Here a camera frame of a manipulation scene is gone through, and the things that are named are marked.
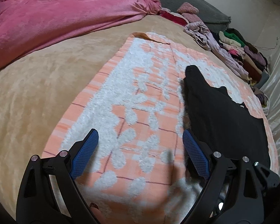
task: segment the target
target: silver bolt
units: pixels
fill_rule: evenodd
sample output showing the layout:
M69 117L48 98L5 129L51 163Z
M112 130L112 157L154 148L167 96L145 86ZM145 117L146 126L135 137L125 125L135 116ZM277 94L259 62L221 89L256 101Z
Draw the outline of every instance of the silver bolt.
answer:
M36 161L38 159L38 156L37 155L33 155L32 157L31 157L31 161Z
M249 158L246 157L246 156L243 156L243 161L244 161L244 162L249 162Z
M219 152L214 152L214 157L219 158L219 157L221 157L221 156L222 156L222 154L221 154L221 153L219 153Z
M66 155L67 155L67 151L62 151L59 153L59 156L62 156L62 157L66 156Z

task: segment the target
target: beige blanket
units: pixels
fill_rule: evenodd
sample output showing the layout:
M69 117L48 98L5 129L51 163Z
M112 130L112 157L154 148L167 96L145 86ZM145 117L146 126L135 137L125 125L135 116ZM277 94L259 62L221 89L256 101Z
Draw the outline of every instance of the beige blanket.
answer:
M41 155L54 127L100 68L133 32L155 32L207 54L180 25L160 16L72 38L33 52L0 71L0 201L15 217L29 158ZM277 158L276 149L273 158Z

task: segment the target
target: green cloth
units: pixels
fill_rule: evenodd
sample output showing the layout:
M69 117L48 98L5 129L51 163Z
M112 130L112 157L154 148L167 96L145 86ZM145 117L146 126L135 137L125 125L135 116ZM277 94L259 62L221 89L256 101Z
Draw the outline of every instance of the green cloth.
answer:
M225 35L225 37L227 37L229 39L232 39L232 40L235 40L236 42L239 42L242 47L245 46L245 43L243 41L241 41L239 39L239 37L237 37L235 34L230 34L230 33L226 32L226 31L224 31L224 35Z

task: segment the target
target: blue mesh pad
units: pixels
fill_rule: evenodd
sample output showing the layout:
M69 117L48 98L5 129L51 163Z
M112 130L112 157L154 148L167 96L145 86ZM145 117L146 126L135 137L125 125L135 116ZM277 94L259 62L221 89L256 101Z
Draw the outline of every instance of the blue mesh pad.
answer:
M208 179L210 177L208 160L189 131L184 131L182 135L182 141L198 175L205 179Z
M93 154L99 142L99 133L94 130L89 138L86 140L80 151L72 161L72 170L70 175L72 179L76 179L82 175L91 155Z

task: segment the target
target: pink blanket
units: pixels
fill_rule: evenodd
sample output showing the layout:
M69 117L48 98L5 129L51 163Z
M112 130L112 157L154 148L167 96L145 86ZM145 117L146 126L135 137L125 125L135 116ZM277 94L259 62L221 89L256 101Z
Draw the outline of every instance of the pink blanket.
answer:
M160 10L159 0L0 0L0 69L62 40Z

